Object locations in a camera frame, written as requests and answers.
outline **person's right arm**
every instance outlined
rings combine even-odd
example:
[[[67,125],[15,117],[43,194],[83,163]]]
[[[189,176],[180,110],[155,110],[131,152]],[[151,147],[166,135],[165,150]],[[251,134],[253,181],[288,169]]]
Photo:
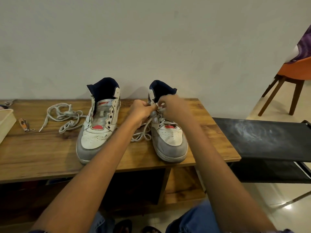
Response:
[[[202,176],[219,228],[224,232],[276,231],[204,134],[186,102],[177,95],[162,96],[164,117],[184,131]]]

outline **wooden tabletop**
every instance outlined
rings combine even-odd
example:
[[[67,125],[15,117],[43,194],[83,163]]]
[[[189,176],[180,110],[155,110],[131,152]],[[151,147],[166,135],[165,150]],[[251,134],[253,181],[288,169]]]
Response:
[[[201,102],[198,99],[186,101],[223,159],[226,162],[239,161],[241,157]],[[0,144],[0,183],[74,176],[83,167],[76,156],[76,140],[80,129],[59,134],[60,126],[66,121],[49,120],[47,126],[38,132],[45,120],[46,110],[61,102],[72,104],[73,110],[82,110],[85,114],[91,106],[91,100],[18,100],[10,107],[17,120],[27,120],[30,128],[36,131],[24,132],[17,122]],[[118,125],[124,121],[132,102],[121,100]],[[151,141],[141,140],[130,143],[117,172],[193,165],[195,160],[190,149],[180,164],[167,164],[157,157]]]

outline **person's left arm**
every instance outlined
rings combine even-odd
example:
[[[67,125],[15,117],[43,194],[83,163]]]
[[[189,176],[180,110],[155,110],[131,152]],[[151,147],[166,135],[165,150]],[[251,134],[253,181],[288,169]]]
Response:
[[[135,130],[156,109],[156,105],[135,100],[129,116],[115,134],[56,196],[31,229],[52,233],[88,232]]]

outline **white sneaker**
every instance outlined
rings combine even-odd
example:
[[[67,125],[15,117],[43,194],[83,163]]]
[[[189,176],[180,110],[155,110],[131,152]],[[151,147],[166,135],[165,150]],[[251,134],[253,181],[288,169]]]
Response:
[[[148,101],[152,105],[157,103],[161,96],[176,94],[177,89],[155,80],[149,87]],[[181,162],[186,158],[188,142],[183,130],[178,124],[163,118],[163,110],[159,109],[151,114],[152,143],[157,155],[166,162]]]
[[[76,144],[82,164],[87,164],[96,155],[116,129],[120,110],[120,87],[113,78],[103,78],[87,87],[91,92],[92,107]]]

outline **white tray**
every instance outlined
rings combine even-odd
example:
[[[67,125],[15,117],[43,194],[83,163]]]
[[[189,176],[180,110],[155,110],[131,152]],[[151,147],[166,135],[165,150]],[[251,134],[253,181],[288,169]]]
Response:
[[[0,143],[16,122],[12,109],[0,110]]]

